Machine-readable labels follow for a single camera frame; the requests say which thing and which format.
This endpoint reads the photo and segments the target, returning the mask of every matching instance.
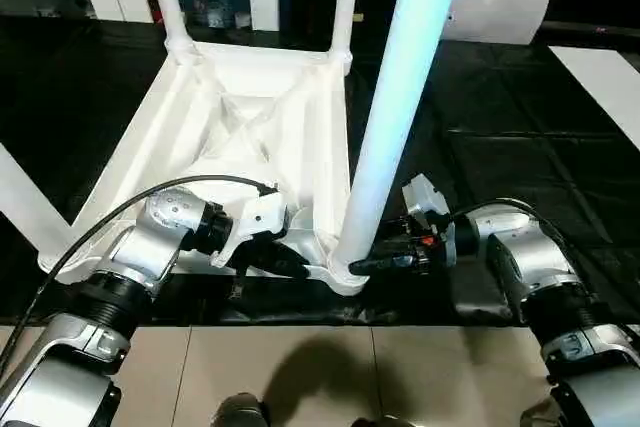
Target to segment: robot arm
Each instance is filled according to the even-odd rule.
[[[479,209],[466,220],[476,253],[485,256],[517,320],[540,343],[553,388],[548,410],[538,420],[571,427],[637,425],[638,346],[613,323],[608,307],[589,291],[538,220],[509,205]]]
[[[548,412],[539,418],[547,423],[529,425],[640,425],[639,346],[614,322],[530,207],[509,199],[452,216],[423,175],[403,193],[409,215],[382,229],[371,257],[351,264],[354,275],[479,258],[501,284],[516,320],[540,343],[550,373]]]
[[[279,193],[249,200],[235,220],[187,190],[151,196],[3,384],[0,427],[109,425],[120,402],[109,375],[122,365],[180,251],[196,249],[222,266],[255,235],[285,232]]]

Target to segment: tiled floor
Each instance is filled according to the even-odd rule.
[[[522,329],[150,327],[116,378],[113,425],[206,427],[225,397],[248,391],[277,426],[347,427],[384,413],[422,426],[516,427],[545,397],[545,375]]]

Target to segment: white paper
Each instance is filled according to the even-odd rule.
[[[453,0],[442,38],[529,44],[549,0]]]

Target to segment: black floor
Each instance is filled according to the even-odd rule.
[[[195,35],[287,45],[269,34]],[[145,24],[0,19],[0,142],[69,221],[164,61],[163,40],[161,29]],[[379,55],[356,51],[347,79],[352,168],[379,64]],[[583,259],[590,280],[617,313],[633,320],[640,316],[638,167],[637,149],[546,47],[444,42],[385,215],[402,213],[400,186],[420,172],[454,206],[496,196],[525,200],[599,260]],[[43,274],[33,249],[6,219],[0,235],[0,322],[11,323]],[[242,297],[231,300],[232,283],[174,275],[150,322],[512,323],[481,265],[374,279],[354,298],[336,296],[321,283],[247,279]],[[34,322],[62,308],[71,290],[55,286]]]

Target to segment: white pole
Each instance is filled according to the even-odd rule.
[[[331,55],[341,55],[347,66],[351,64],[351,30],[356,0],[336,0],[336,16],[333,20],[333,38],[331,39]]]
[[[451,0],[397,0],[338,246],[334,275],[369,254]]]
[[[182,10],[178,0],[158,0],[160,10],[162,10],[162,19],[164,28],[167,31],[167,40],[165,45],[167,50],[172,53],[178,63],[192,63],[194,56],[197,55],[195,45],[182,19]]]
[[[57,259],[71,246],[71,227],[0,144],[0,212],[41,255]]]

